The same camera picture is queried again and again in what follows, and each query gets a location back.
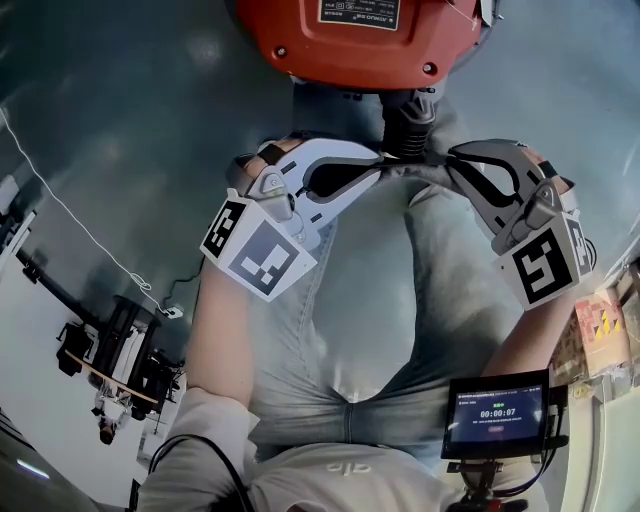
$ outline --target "white shirt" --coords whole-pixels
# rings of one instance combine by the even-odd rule
[[[288,450],[261,464],[248,441],[257,424],[239,402],[188,390],[168,438],[196,434],[215,442],[246,484],[257,512],[445,511],[464,492],[445,484],[409,454],[391,448],[315,444]],[[510,488],[535,474],[528,462],[505,466],[495,488]],[[233,488],[231,476],[204,443],[174,448],[140,489],[141,511],[204,511]],[[541,487],[526,495],[529,510],[548,511]]]

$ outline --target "white cable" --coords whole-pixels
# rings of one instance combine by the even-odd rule
[[[93,243],[96,244],[100,249],[102,249],[104,251],[104,253],[109,256],[113,262],[118,265],[122,270],[124,270],[129,277],[131,278],[131,280],[136,283],[138,285],[138,287],[140,288],[140,291],[142,293],[144,293],[149,299],[151,299],[151,301],[158,306],[158,309],[160,310],[161,313],[167,315],[169,314],[161,305],[160,303],[154,299],[151,295],[149,295],[147,292],[151,291],[151,285],[149,283],[147,283],[144,278],[140,275],[140,274],[136,274],[135,272],[130,272],[129,270],[127,270],[127,268],[120,263],[114,256],[113,254],[111,254],[100,242],[98,242],[96,240],[96,238],[91,234],[91,232],[85,227],[85,225],[80,222],[78,220],[78,218],[73,214],[73,212],[71,210],[69,210],[69,208],[67,207],[66,204],[64,204],[62,202],[61,199],[58,198],[58,196],[56,196],[53,193],[53,190],[51,190],[51,187],[49,186],[49,184],[47,183],[47,181],[40,175],[40,173],[38,173],[38,171],[36,171],[35,166],[33,165],[33,162],[31,161],[31,158],[29,158],[29,155],[27,155],[27,153],[25,152],[24,149],[22,149],[22,146],[20,145],[20,142],[18,141],[18,136],[15,134],[15,132],[11,129],[11,126],[9,125],[9,120],[7,119],[7,116],[5,115],[4,109],[0,108],[0,114],[2,114],[2,119],[4,120],[4,124],[7,127],[8,132],[11,134],[11,136],[13,137],[13,140],[16,143],[16,146],[18,147],[18,151],[20,151],[20,153],[22,153],[22,156],[26,159],[27,163],[29,164],[29,167],[31,167],[31,170],[33,171],[33,174],[35,174],[38,179],[42,182],[42,184],[45,186],[45,188],[49,191],[49,194],[51,194],[51,197],[53,199],[55,199],[58,203],[60,203],[60,206],[62,206],[67,213],[71,216],[71,218],[76,221],[76,223],[78,224],[78,226],[80,226],[82,229],[84,229],[84,231],[87,233],[87,235],[89,235],[89,238],[91,238],[91,240],[93,240]]]
[[[447,1],[447,4],[449,4],[449,6],[454,11],[456,11],[458,14],[461,14],[462,16],[467,18],[471,22],[471,30],[475,30],[476,26],[478,25],[478,18],[477,17],[474,16],[473,18],[470,18],[465,13],[463,13],[460,9],[458,9],[455,5],[453,5],[453,3],[451,1]]]

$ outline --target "small display screen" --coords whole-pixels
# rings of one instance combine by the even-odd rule
[[[536,437],[544,421],[542,409],[539,385],[458,393],[448,427],[451,441],[487,443]]]

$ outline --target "hand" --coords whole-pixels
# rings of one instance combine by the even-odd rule
[[[278,146],[282,151],[288,153],[295,147],[302,144],[301,139],[281,139],[277,142],[272,142],[275,146]],[[244,166],[244,170],[247,172],[249,176],[252,178],[257,178],[260,176],[260,173],[267,167],[267,162],[265,162],[261,157],[254,156],[247,164]]]

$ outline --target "red-orange casing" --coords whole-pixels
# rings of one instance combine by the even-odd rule
[[[237,10],[264,57],[280,71],[372,90],[439,82],[478,40],[482,24],[476,0],[401,0],[396,30],[320,22],[321,2],[237,0]]]

